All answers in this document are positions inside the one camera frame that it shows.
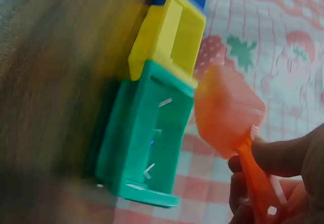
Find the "tablecloth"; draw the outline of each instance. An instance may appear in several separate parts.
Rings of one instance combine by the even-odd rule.
[[[207,0],[206,6],[198,79],[215,63],[239,73],[267,105],[260,128],[267,140],[299,137],[323,122],[324,0]],[[230,177],[227,162],[199,138],[192,112],[174,188],[179,207],[118,198],[114,223],[228,223]]]

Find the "cartoon print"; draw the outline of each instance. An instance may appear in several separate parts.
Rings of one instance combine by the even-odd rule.
[[[272,62],[269,75],[261,81],[262,93],[290,107],[290,114],[300,116],[307,106],[307,83],[315,59],[313,39],[304,31],[295,30],[286,35],[287,45],[276,61]]]
[[[256,48],[257,42],[252,42],[248,46],[248,42],[241,42],[239,38],[230,35],[227,38],[227,44],[231,45],[231,51],[229,55],[237,57],[237,64],[240,68],[244,68],[244,72],[247,73],[249,67],[253,67],[251,60],[251,51]]]
[[[215,64],[221,64],[230,70],[235,70],[235,63],[226,55],[226,46],[222,44],[219,36],[209,36],[202,40],[198,54],[194,77],[199,81],[204,77],[209,67]]]
[[[247,42],[241,42],[238,38],[230,35],[227,38],[227,44],[231,45],[230,55],[236,56],[239,67],[244,67],[247,71],[252,66],[250,51],[256,47],[256,42],[253,42],[249,47]],[[235,71],[240,77],[244,78],[244,75],[237,71],[235,62],[227,56],[227,47],[222,43],[219,36],[209,36],[202,40],[200,51],[198,54],[194,77],[199,81],[202,80],[205,73],[210,66],[220,64],[226,68]],[[194,112],[191,113],[188,124],[195,124]]]

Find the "hand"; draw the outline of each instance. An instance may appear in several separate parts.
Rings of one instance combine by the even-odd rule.
[[[256,137],[252,153],[267,173],[281,177],[302,176],[302,180],[279,181],[288,201],[288,214],[282,224],[324,223],[324,124],[293,140],[265,143]],[[233,172],[229,204],[234,217],[230,224],[254,224],[238,156],[229,159],[228,166]]]

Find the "plastic spoon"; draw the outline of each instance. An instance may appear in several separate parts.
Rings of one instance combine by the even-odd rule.
[[[251,152],[251,131],[262,123],[264,103],[237,73],[213,66],[199,83],[194,107],[201,138],[225,159],[239,155],[255,223],[281,223],[287,200],[277,178],[265,173]]]

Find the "fingernail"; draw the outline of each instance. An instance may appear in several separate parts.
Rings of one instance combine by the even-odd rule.
[[[253,141],[265,143],[266,141],[259,135],[255,135]]]

